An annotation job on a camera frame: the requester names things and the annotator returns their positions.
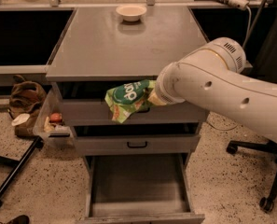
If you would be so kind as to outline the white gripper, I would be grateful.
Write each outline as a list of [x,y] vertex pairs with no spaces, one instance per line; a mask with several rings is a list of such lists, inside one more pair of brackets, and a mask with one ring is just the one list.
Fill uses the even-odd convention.
[[180,97],[173,88],[173,70],[176,63],[170,63],[159,73],[155,89],[150,92],[147,100],[153,105],[175,105],[185,100]]

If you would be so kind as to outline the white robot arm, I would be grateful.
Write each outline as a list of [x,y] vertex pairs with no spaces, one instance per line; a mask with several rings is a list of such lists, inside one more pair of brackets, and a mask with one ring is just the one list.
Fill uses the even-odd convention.
[[277,84],[244,76],[245,62],[239,43],[217,38],[164,67],[149,101],[188,101],[277,143]]

